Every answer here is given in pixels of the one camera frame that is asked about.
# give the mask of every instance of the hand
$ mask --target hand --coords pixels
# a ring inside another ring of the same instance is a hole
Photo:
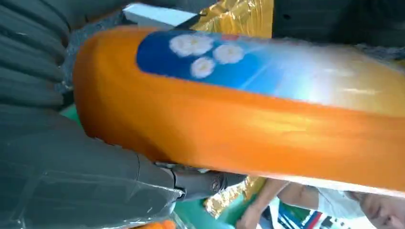
[[[247,208],[241,219],[236,224],[236,229],[256,229],[262,211],[253,206]]]

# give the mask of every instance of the white flower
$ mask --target white flower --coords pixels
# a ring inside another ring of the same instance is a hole
[[[170,40],[170,49],[180,57],[203,55],[213,47],[213,39],[202,35],[184,34]]]
[[[214,71],[215,62],[207,57],[200,57],[191,64],[191,75],[203,79]]]
[[[223,44],[213,52],[214,57],[221,64],[237,63],[243,59],[243,49],[233,44]]]

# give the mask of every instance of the glossy orange surface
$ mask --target glossy orange surface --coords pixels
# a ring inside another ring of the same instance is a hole
[[[138,229],[176,229],[176,224],[171,220],[165,220],[158,223],[149,223],[145,226],[137,227]]]
[[[152,160],[405,191],[405,118],[144,73],[135,58],[150,31],[105,31],[82,47],[75,99],[89,136]]]

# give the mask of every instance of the person's arm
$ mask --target person's arm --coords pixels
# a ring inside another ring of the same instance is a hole
[[[255,229],[262,212],[272,199],[288,185],[288,181],[268,178],[254,202],[246,209],[236,229]]]
[[[249,208],[254,208],[262,213],[270,201],[272,201],[287,186],[289,186],[288,181],[268,178],[262,190]]]
[[[319,191],[314,187],[298,183],[290,183],[278,194],[281,202],[299,208],[317,210],[319,205]]]

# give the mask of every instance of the blue label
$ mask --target blue label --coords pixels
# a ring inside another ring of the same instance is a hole
[[[303,99],[306,92],[295,87],[303,78],[289,80],[294,74],[303,74],[302,68],[295,71],[286,65],[296,62],[294,55],[279,43],[249,40],[199,31],[158,31],[139,45],[137,64],[147,73]]]

